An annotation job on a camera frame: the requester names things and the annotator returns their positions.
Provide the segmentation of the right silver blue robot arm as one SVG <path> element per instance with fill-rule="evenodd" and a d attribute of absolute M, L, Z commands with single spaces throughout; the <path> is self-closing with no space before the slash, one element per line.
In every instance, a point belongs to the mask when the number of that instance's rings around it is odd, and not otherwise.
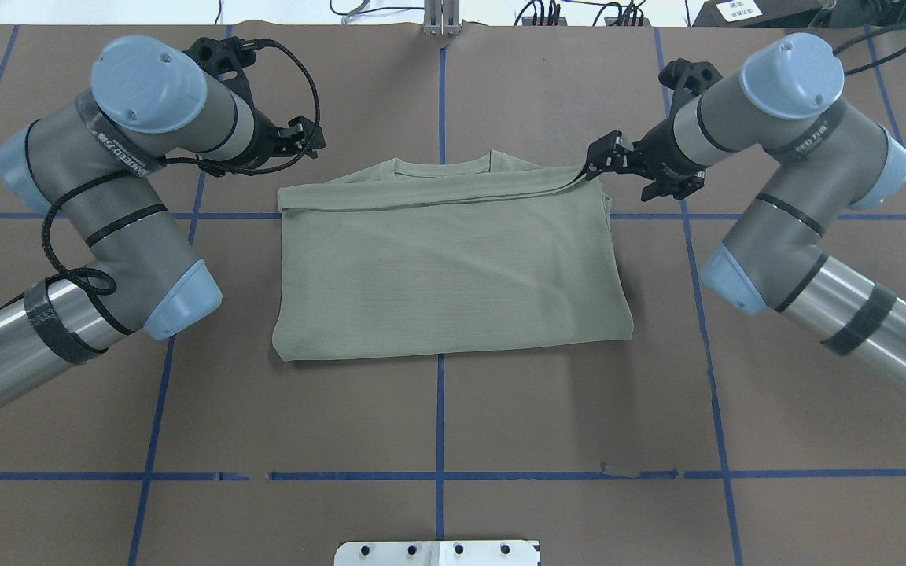
<path fill-rule="evenodd" d="M 906 301 L 821 250 L 828 226 L 870 209 L 906 182 L 906 148 L 844 97 L 833 46 L 804 32 L 756 51 L 730 76 L 709 62 L 670 61 L 668 117 L 643 138 L 611 131 L 580 175 L 647 180 L 641 200 L 683 200 L 729 156 L 760 147 L 777 164 L 698 276 L 741 312 L 769 309 L 858 359 L 906 395 Z"/>

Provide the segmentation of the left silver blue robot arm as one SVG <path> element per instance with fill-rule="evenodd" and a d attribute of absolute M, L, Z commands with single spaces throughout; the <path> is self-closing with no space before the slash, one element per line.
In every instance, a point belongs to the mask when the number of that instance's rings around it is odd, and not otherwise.
<path fill-rule="evenodd" d="M 89 89 L 0 148 L 0 179 L 42 215 L 53 267 L 0 308 L 0 408 L 127 336 L 175 336 L 222 304 L 149 176 L 174 164 L 272 175 L 316 157 L 320 112 L 278 127 L 254 103 L 245 69 L 265 48 L 292 55 L 272 39 L 201 37 L 181 51 L 119 37 Z"/>

